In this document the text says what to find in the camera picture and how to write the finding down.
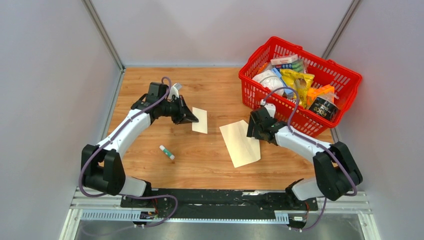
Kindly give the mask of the white paper letter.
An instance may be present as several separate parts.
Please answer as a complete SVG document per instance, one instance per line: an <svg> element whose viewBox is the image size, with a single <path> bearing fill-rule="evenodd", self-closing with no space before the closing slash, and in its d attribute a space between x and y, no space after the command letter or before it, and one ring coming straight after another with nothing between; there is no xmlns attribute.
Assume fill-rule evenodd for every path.
<svg viewBox="0 0 424 240"><path fill-rule="evenodd" d="M198 122L192 123L192 131L208 134L208 113L206 110L193 107L192 113L197 117Z"/></svg>

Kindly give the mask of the cream paper envelope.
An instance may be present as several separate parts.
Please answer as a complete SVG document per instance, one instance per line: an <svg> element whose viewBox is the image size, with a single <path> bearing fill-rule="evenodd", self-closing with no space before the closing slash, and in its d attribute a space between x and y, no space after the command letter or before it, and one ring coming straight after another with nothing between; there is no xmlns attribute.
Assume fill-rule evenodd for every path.
<svg viewBox="0 0 424 240"><path fill-rule="evenodd" d="M245 120L220 126L219 130L235 168L261 159L260 142L253 137L247 137L248 123Z"/></svg>

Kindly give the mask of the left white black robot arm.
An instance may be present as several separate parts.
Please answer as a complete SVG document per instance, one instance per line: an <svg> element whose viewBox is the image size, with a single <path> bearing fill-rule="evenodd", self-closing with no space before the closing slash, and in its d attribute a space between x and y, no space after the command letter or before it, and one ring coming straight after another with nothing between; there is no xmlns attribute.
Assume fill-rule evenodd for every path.
<svg viewBox="0 0 424 240"><path fill-rule="evenodd" d="M176 125L199 122L179 94L181 88L180 83L150 83L112 133L95 145L87 144L81 152L79 188L96 190L98 197L128 196L148 207L153 201L151 184L127 175L122 160L136 138L160 117L169 117Z"/></svg>

